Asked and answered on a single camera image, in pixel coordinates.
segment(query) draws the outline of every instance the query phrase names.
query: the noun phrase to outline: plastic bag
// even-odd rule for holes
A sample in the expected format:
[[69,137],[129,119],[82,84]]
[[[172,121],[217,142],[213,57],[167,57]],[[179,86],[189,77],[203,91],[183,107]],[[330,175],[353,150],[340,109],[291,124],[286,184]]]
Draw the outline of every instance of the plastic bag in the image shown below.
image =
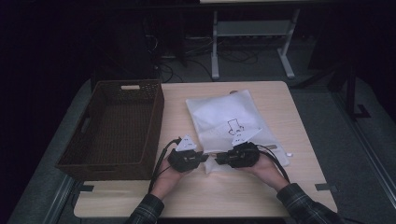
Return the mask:
[[[262,146],[276,145],[272,151],[280,164],[289,164],[283,147],[271,134],[248,90],[225,96],[187,99],[186,103],[204,153],[233,149],[233,136],[238,130],[262,129],[248,141]],[[228,165],[217,165],[212,157],[206,161],[205,169],[207,174],[212,171],[233,171]]]

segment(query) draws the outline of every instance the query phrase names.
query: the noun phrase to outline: white small object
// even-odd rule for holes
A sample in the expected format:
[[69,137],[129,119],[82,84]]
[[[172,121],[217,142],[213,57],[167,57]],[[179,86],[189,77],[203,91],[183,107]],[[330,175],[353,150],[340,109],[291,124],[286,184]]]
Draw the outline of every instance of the white small object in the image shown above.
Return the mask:
[[242,143],[246,143],[250,138],[254,137],[257,133],[261,132],[262,128],[259,129],[253,129],[253,130],[246,130],[242,132],[236,133],[236,135],[233,137],[233,147],[241,145]]
[[180,143],[176,147],[176,151],[186,151],[191,149],[196,149],[197,145],[191,140],[189,135],[185,135],[183,139],[181,139]]

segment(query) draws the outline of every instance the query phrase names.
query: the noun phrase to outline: person's left hand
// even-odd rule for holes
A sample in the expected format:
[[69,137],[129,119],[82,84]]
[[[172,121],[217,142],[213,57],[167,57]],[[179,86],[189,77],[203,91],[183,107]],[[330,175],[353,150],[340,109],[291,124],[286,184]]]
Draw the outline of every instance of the person's left hand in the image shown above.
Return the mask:
[[154,183],[154,187],[150,194],[156,196],[157,198],[163,200],[165,196],[172,191],[172,189],[177,185],[178,181],[185,175],[191,173],[187,171],[180,173],[171,167],[168,161],[168,157],[163,159],[161,163],[157,180]]

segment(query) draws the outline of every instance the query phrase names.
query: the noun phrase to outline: shirt sleeve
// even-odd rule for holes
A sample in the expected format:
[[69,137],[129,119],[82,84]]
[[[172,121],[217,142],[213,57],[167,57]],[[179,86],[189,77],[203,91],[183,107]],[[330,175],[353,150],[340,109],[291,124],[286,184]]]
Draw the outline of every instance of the shirt sleeve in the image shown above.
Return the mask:
[[163,208],[163,202],[159,198],[147,194],[125,224],[155,224]]
[[321,203],[314,202],[297,184],[283,188],[276,197],[291,217],[302,223],[345,223],[336,213]]

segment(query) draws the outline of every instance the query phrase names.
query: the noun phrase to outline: hand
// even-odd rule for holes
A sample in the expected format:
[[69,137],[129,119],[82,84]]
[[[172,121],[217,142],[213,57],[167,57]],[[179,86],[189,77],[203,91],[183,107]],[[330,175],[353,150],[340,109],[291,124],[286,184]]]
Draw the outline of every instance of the hand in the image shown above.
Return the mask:
[[157,180],[154,183],[154,187],[150,194],[156,196],[157,198],[163,200],[165,196],[172,191],[172,189],[177,185],[178,181],[185,175],[189,174],[191,171],[180,173],[172,168],[169,164],[168,157],[163,159],[161,163]]
[[237,168],[237,170],[254,174],[262,182],[276,191],[280,191],[289,184],[289,182],[277,170],[274,163],[262,154],[260,154],[259,160],[252,167]]

